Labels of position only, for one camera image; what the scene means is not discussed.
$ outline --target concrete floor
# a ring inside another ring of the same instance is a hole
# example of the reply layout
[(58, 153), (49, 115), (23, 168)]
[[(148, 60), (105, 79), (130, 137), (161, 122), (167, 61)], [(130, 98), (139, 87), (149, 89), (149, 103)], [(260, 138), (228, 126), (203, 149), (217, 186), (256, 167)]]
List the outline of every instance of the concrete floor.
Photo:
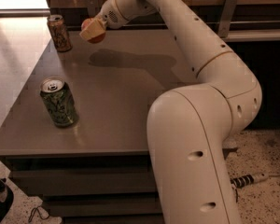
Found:
[[(0, 19), (0, 126), (50, 39), (44, 18)], [(245, 130), (233, 138), (238, 151), (227, 158), (231, 177), (266, 172), (280, 174), (280, 130)], [(0, 162), (0, 178), (8, 169)], [(10, 180), (14, 203), (2, 223), (28, 223), (34, 207), (41, 204), (27, 197)], [(280, 176), (238, 189), (243, 224), (280, 224)], [(61, 223), (59, 217), (31, 223)]]

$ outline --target black cable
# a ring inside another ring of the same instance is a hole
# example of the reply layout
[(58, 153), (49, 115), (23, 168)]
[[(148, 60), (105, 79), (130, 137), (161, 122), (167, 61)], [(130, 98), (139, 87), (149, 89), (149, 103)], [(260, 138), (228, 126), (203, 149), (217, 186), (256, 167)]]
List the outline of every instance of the black cable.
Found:
[(28, 219), (28, 223), (31, 223), (33, 218), (35, 217), (35, 213), (37, 212), (39, 217), (42, 219), (42, 220), (47, 220), (49, 219), (49, 214), (47, 217), (43, 217), (41, 212), (39, 211), (39, 207), (41, 207), (40, 205), (38, 207), (35, 207), (31, 210), (31, 213), (30, 213), (30, 216), (29, 216), (29, 219)]

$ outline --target can label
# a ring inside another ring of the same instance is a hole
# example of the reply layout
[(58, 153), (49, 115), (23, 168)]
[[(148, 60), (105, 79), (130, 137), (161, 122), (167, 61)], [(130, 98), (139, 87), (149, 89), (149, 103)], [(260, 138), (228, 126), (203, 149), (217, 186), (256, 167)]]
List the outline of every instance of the can label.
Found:
[(41, 84), (40, 96), (56, 126), (66, 127), (77, 121), (72, 92), (61, 78), (45, 79)]
[(50, 15), (47, 22), (50, 35), (57, 51), (68, 51), (72, 48), (63, 16)]

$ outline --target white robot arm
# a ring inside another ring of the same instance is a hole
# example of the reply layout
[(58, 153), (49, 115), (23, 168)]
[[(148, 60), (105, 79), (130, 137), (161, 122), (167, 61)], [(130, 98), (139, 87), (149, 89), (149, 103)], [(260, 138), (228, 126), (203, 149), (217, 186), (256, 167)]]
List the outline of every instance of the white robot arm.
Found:
[(222, 143), (258, 114), (258, 80), (181, 0), (108, 0), (96, 19), (119, 28), (155, 11), (201, 83), (164, 93), (148, 114), (148, 147), (165, 222), (242, 223)]

